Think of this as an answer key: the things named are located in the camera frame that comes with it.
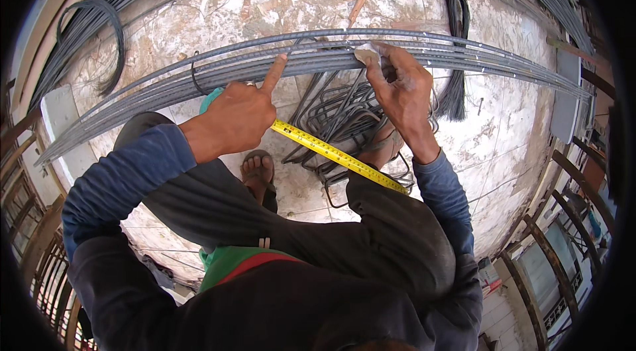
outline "red stripe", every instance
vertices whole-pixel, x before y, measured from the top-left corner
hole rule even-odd
[[[234,278],[235,276],[240,275],[243,272],[246,272],[254,267],[258,267],[261,264],[265,264],[275,260],[298,261],[299,263],[302,263],[302,261],[296,258],[285,256],[284,254],[279,254],[279,253],[263,252],[259,254],[254,254],[252,257],[243,260],[236,268],[234,268],[232,272],[230,272],[223,279],[221,279],[217,283],[217,285],[220,285],[221,283],[225,283],[231,280],[232,278]]]

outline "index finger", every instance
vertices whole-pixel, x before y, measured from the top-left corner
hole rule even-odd
[[[386,43],[372,42],[377,50],[391,61],[395,69],[407,69],[409,67],[421,68],[415,57],[401,47]]]
[[[282,70],[285,69],[285,64],[287,64],[287,54],[282,53],[277,55],[274,59],[274,63],[270,67],[270,70],[268,70],[265,75],[265,80],[263,80],[261,90],[266,91],[269,94],[272,93],[276,83],[281,79]]]

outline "hand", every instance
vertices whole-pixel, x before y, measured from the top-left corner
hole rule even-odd
[[[440,154],[428,122],[433,76],[406,50],[384,43],[373,43],[390,65],[380,68],[367,59],[366,77],[375,98],[413,152],[418,163],[428,164]]]
[[[230,82],[203,114],[179,125],[197,163],[258,147],[276,119],[272,90],[286,63],[287,54],[279,54],[259,89]]]

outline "trousers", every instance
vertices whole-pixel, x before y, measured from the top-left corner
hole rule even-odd
[[[115,149],[170,123],[159,113],[140,113],[123,126]],[[275,201],[264,203],[271,210],[257,203],[215,159],[165,182],[142,202],[173,232],[206,251],[218,245],[254,247],[269,237],[271,249],[314,266],[406,291],[416,308],[449,292],[455,254],[426,204],[351,171],[346,196],[361,222],[288,220],[272,211]]]

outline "toe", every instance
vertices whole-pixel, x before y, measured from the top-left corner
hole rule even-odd
[[[274,161],[272,161],[271,156],[263,156],[261,162],[263,163],[263,167],[267,170],[271,170],[274,167]]]

